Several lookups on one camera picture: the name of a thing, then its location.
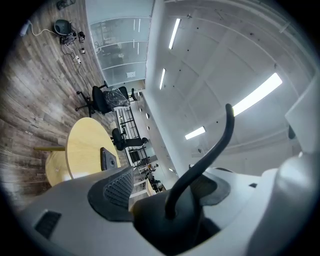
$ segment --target plastic bag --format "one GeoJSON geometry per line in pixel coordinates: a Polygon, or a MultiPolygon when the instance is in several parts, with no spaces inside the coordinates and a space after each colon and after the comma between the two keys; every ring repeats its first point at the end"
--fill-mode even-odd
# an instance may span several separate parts
{"type": "Polygon", "coordinates": [[[129,99],[127,99],[118,88],[112,89],[112,90],[106,90],[103,92],[103,95],[106,100],[106,103],[111,108],[130,106],[129,99]]]}

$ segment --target desk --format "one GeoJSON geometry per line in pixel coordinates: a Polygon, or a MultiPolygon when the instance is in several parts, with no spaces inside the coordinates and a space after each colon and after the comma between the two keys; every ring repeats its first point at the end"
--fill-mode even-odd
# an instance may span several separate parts
{"type": "Polygon", "coordinates": [[[104,147],[116,157],[116,148],[103,126],[90,117],[78,120],[67,138],[66,147],[35,147],[52,151],[45,162],[45,173],[51,186],[62,181],[101,172],[100,148],[104,147]]]}
{"type": "Polygon", "coordinates": [[[148,194],[148,196],[153,196],[156,194],[156,191],[154,191],[154,189],[152,188],[149,179],[146,179],[146,192],[148,194]]]}

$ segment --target chair base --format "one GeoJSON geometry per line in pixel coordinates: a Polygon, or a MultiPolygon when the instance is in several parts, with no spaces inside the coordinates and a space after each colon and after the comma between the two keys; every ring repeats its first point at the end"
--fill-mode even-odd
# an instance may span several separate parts
{"type": "Polygon", "coordinates": [[[82,91],[77,91],[76,94],[77,95],[81,94],[81,96],[83,97],[86,105],[76,107],[75,111],[79,111],[80,109],[83,109],[83,108],[88,108],[89,117],[91,118],[91,115],[96,113],[96,112],[94,110],[93,102],[90,100],[90,97],[86,97],[82,91]]]}

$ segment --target railing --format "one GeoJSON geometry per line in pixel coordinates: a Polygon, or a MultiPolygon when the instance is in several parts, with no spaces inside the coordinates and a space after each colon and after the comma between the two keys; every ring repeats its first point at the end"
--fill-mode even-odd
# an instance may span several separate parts
{"type": "MultiPolygon", "coordinates": [[[[141,138],[131,107],[119,109],[118,114],[120,116],[120,129],[126,133],[125,139],[141,138]]],[[[145,166],[149,163],[149,157],[147,156],[145,148],[145,146],[129,146],[126,148],[127,157],[131,159],[134,167],[145,166]]]]}

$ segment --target wooden floor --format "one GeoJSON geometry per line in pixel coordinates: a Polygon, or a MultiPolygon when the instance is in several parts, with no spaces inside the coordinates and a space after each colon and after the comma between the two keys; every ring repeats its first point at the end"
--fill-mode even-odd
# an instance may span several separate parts
{"type": "MultiPolygon", "coordinates": [[[[60,11],[56,2],[48,2],[31,17],[34,33],[52,30],[57,19],[72,21],[84,32],[85,43],[77,40],[70,47],[80,57],[80,72],[88,89],[77,73],[78,63],[62,53],[58,36],[47,31],[34,36],[29,28],[24,37],[16,39],[0,77],[0,179],[17,209],[50,188],[44,169],[49,152],[33,147],[64,146],[73,124],[88,116],[86,108],[75,111],[84,104],[76,91],[88,94],[104,80],[91,45],[85,0],[60,11]],[[81,48],[85,54],[79,54],[81,48]]],[[[63,50],[71,52],[65,46],[63,50]]],[[[92,117],[111,134],[108,125],[116,121],[114,112],[92,117]]],[[[118,151],[118,156],[122,166],[128,165],[124,152],[118,151]]]]}

